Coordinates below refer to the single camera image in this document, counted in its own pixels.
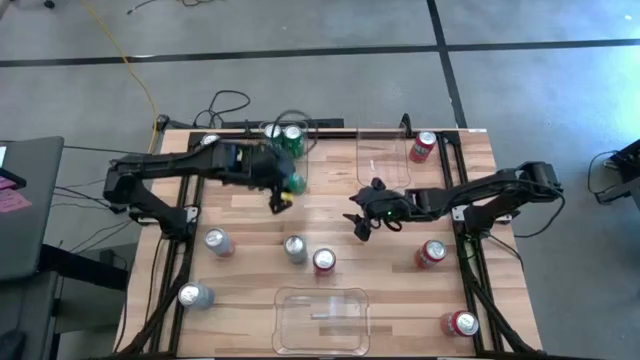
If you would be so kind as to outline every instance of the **wooden tabletop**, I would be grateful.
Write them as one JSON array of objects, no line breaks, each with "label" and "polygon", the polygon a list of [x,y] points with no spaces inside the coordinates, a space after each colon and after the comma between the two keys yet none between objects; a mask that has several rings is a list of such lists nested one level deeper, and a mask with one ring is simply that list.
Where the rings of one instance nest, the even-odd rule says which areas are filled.
[{"label": "wooden tabletop", "polygon": [[[167,131],[162,152],[185,151],[188,137],[186,130]],[[469,179],[493,174],[496,166],[486,131],[460,130],[460,137]],[[412,143],[405,142],[407,151]],[[449,153],[457,182],[453,151]],[[447,215],[431,223],[405,224],[399,233],[380,229],[372,233],[369,242],[361,242],[353,234],[353,224],[342,217],[343,213],[359,212],[348,200],[362,187],[358,165],[362,179],[366,169],[362,158],[357,160],[355,139],[319,140],[309,155],[308,193],[277,216],[267,207],[268,194],[205,182],[190,279],[212,288],[216,300],[210,310],[185,312],[179,356],[277,356],[272,347],[274,296],[283,287],[364,290],[369,305],[367,356],[474,355],[471,339],[445,337],[439,328],[443,313],[466,309],[451,219]],[[408,166],[407,187],[444,187],[437,147],[425,163],[409,161]],[[160,179],[154,181],[152,190],[168,204],[175,204],[178,187],[178,178]],[[223,228],[237,243],[233,257],[219,258],[204,246],[203,235],[212,227]],[[510,226],[496,225],[492,233],[515,247]],[[307,239],[310,254],[323,247],[333,250],[335,274],[318,279],[310,263],[289,263],[282,243],[293,234]],[[167,249],[167,244],[161,244],[152,270],[158,237],[157,227],[145,228],[140,236],[129,283],[123,344],[129,343],[144,323],[152,271],[152,309],[157,300]],[[430,239],[445,243],[449,253],[437,266],[419,271],[413,254]],[[489,240],[482,246],[496,305],[528,344],[540,348],[518,260]],[[161,349],[168,344],[172,308],[168,314]],[[482,324],[486,324],[484,320],[481,314]],[[488,332],[484,333],[485,346],[490,347]],[[322,339],[322,334],[320,325],[309,331],[310,339]]]}]

